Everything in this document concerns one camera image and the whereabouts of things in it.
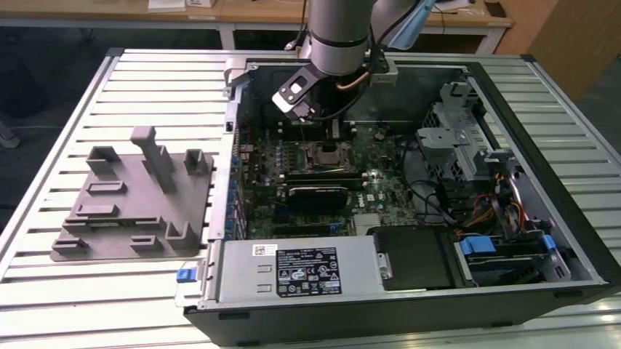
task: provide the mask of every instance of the metal table surface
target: metal table surface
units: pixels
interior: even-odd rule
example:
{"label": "metal table surface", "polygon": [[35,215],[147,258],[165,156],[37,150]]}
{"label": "metal table surface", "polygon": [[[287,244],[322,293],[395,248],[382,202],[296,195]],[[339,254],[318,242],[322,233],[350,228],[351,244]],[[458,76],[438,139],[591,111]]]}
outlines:
{"label": "metal table surface", "polygon": [[[131,129],[153,125],[159,144],[168,147],[169,153],[202,148],[215,156],[218,166],[218,128],[227,109],[222,95],[224,61],[228,57],[288,55],[128,49],[120,57],[104,59],[0,236],[3,349],[216,348],[189,325],[173,302],[176,270],[184,261],[200,259],[204,251],[184,260],[56,263],[49,259],[51,245],[87,176],[84,157],[91,147],[113,145],[119,153],[139,153],[127,140]],[[537,63],[526,63],[515,56],[395,56],[481,62],[621,260],[621,159]],[[493,122],[491,130],[499,134]],[[562,308],[519,326],[270,347],[617,348],[620,323],[621,299],[610,297]]]}

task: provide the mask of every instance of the metal bracket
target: metal bracket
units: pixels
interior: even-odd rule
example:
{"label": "metal bracket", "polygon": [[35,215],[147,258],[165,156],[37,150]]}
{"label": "metal bracket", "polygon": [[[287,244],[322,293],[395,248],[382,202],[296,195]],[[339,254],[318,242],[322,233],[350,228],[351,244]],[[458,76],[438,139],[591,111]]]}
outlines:
{"label": "metal bracket", "polygon": [[394,87],[396,85],[396,78],[399,75],[395,61],[386,58],[386,61],[383,62],[383,64],[387,68],[387,71],[383,73],[374,73],[371,75],[371,86],[375,84],[386,84]]}
{"label": "metal bracket", "polygon": [[417,131],[421,145],[430,149],[453,148],[455,145],[469,145],[470,140],[463,130],[453,131],[441,127],[429,127]]}
{"label": "metal bracket", "polygon": [[378,253],[379,276],[382,280],[392,278],[392,268],[390,267],[388,254]]}
{"label": "metal bracket", "polygon": [[224,63],[224,84],[235,87],[250,79],[246,69],[246,58],[230,58]]}
{"label": "metal bracket", "polygon": [[477,167],[475,175],[487,174],[487,164],[489,163],[502,163],[510,160],[514,157],[510,149],[502,149],[498,151],[478,151],[474,156],[474,166]]}

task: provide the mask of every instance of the black cable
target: black cable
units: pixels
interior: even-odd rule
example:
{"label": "black cable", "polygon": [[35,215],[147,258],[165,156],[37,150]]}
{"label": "black cable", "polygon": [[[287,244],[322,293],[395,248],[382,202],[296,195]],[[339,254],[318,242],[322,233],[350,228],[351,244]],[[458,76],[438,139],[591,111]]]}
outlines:
{"label": "black cable", "polygon": [[434,204],[430,200],[427,200],[413,188],[410,188],[410,190],[411,190],[411,193],[415,195],[415,197],[418,197],[426,204],[429,204],[429,206],[431,206],[434,210],[441,214],[445,222],[450,226],[455,228],[461,228],[461,226],[457,224],[457,221],[453,219],[453,217],[450,217],[449,213],[446,213],[445,210],[441,209],[439,206]]}
{"label": "black cable", "polygon": [[438,5],[434,5],[434,7],[439,11],[439,17],[442,19],[442,35],[445,35],[445,33],[446,33],[445,12],[439,9]]}
{"label": "black cable", "polygon": [[307,16],[307,0],[303,0],[302,4],[302,20],[300,20],[300,29],[298,30],[298,36],[295,37],[295,45],[299,45],[302,39],[302,33],[304,32],[304,20]]}
{"label": "black cable", "polygon": [[388,26],[388,29],[386,29],[384,33],[379,36],[378,45],[382,45],[382,42],[384,41],[386,36],[388,36],[390,32],[396,28],[400,22],[404,21],[406,18],[411,15],[411,12],[414,12],[419,3],[421,3],[421,0],[417,0],[411,8],[406,11],[406,13],[403,13],[399,19]]}
{"label": "black cable", "polygon": [[351,99],[351,101],[346,104],[344,107],[340,108],[336,112],[334,112],[332,115],[323,116],[320,118],[312,118],[311,121],[330,121],[334,118],[338,118],[344,112],[352,107],[354,104],[356,104],[358,100],[360,99],[362,95],[364,94],[364,91],[367,90],[368,87],[368,81],[371,79],[367,79],[367,82],[363,82],[363,85],[360,87],[360,90],[358,92],[358,95]]}

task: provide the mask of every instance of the warning label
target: warning label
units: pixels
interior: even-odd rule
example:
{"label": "warning label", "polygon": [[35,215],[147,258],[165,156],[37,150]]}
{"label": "warning label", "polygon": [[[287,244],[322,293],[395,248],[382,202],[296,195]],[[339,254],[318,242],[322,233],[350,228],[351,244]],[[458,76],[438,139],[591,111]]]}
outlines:
{"label": "warning label", "polygon": [[280,297],[340,294],[336,248],[276,251],[276,293]]}

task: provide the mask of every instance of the blue tab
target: blue tab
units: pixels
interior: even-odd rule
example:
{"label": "blue tab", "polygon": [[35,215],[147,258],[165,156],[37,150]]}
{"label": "blue tab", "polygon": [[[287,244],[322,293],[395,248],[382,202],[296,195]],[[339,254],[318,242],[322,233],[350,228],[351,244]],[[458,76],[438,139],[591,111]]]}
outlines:
{"label": "blue tab", "polygon": [[495,247],[489,236],[469,236],[461,242],[463,255],[473,253],[494,253]]}
{"label": "blue tab", "polygon": [[179,284],[196,282],[196,268],[179,269],[176,271],[176,282]]}
{"label": "blue tab", "polygon": [[467,243],[466,240],[459,241],[459,246],[462,248],[462,253],[465,256],[473,253],[473,249],[470,247],[470,244]]}
{"label": "blue tab", "polygon": [[550,235],[543,235],[543,244],[545,244],[545,247],[547,248],[547,252],[551,252],[555,249],[555,242],[551,239]]}

